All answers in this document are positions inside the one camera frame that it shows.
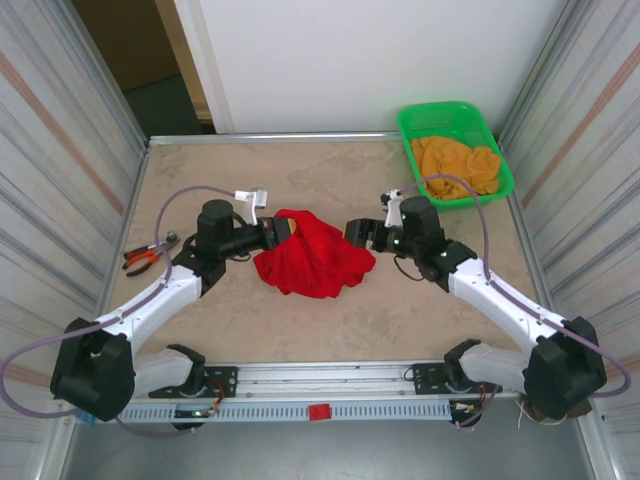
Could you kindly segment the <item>red t-shirt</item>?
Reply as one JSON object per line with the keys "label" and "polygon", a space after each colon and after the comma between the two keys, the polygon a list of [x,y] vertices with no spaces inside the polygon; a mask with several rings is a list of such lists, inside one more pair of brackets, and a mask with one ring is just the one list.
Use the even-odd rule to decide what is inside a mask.
{"label": "red t-shirt", "polygon": [[282,294],[335,298],[375,267],[369,251],[351,245],[341,230],[312,212],[281,209],[276,216],[294,221],[296,228],[276,248],[255,256],[254,265],[258,276]]}

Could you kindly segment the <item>green plastic basket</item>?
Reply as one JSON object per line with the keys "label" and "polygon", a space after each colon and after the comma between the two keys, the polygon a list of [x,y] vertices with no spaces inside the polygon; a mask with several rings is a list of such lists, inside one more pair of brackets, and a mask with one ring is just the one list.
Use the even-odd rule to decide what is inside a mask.
{"label": "green plastic basket", "polygon": [[509,195],[514,179],[506,161],[480,111],[465,102],[449,101],[415,105],[403,109],[397,117],[399,133],[417,180],[422,179],[410,147],[412,139],[441,136],[454,139],[471,148],[486,146],[501,157],[498,172],[499,190],[493,195],[479,196],[487,204]]}

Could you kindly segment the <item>mustard yellow cloth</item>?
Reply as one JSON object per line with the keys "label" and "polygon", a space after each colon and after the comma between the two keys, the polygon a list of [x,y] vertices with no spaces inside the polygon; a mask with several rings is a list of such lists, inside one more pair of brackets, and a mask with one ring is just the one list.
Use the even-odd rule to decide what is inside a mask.
{"label": "mustard yellow cloth", "polygon": [[412,139],[410,147],[422,177],[453,175],[464,180],[479,196],[493,195],[499,190],[501,157],[489,147],[471,148],[441,136]]}

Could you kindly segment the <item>small black controller board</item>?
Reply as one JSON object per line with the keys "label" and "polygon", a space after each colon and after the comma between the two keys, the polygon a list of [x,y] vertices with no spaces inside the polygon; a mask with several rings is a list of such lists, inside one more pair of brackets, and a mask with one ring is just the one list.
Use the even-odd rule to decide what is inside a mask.
{"label": "small black controller board", "polygon": [[453,422],[463,422],[478,413],[483,404],[479,400],[452,400],[450,401],[450,413]]}
{"label": "small black controller board", "polygon": [[218,413],[217,406],[208,406],[206,408],[182,408],[178,406],[174,411],[175,419],[209,419]]}

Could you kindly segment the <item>orange-handled pliers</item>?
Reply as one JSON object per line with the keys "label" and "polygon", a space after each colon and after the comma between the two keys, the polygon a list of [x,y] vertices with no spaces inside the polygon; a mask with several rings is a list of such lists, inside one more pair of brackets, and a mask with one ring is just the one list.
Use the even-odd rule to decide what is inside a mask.
{"label": "orange-handled pliers", "polygon": [[125,251],[122,254],[124,263],[121,269],[126,271],[129,278],[138,276],[158,262],[163,250],[170,251],[178,241],[177,233],[168,232],[159,242]]}

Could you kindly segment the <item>aluminium mounting rail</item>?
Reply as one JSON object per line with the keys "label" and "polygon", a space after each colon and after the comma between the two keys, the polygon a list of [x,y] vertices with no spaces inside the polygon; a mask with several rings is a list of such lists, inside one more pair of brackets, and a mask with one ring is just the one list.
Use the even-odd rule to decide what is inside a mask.
{"label": "aluminium mounting rail", "polygon": [[404,400],[417,396],[410,367],[416,362],[235,363],[234,401],[286,402]]}

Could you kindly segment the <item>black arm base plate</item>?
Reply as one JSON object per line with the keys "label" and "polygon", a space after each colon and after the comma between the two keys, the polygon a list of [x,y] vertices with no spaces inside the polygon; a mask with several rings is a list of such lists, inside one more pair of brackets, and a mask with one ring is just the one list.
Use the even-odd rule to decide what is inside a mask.
{"label": "black arm base plate", "polygon": [[238,386],[239,369],[235,366],[206,366],[204,383],[195,393],[185,393],[178,387],[165,387],[148,394],[152,399],[216,399],[234,398]]}
{"label": "black arm base plate", "polygon": [[409,368],[410,381],[417,395],[490,394],[503,388],[486,382],[472,382],[460,367],[445,362],[416,363]]}

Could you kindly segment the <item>beige door frame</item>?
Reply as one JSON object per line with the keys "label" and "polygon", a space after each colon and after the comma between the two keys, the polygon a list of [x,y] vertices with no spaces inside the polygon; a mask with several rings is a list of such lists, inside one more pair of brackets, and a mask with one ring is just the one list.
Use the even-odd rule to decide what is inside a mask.
{"label": "beige door frame", "polygon": [[215,134],[215,126],[210,113],[195,62],[182,27],[175,0],[154,0],[163,28],[179,67],[195,115],[204,132]]}

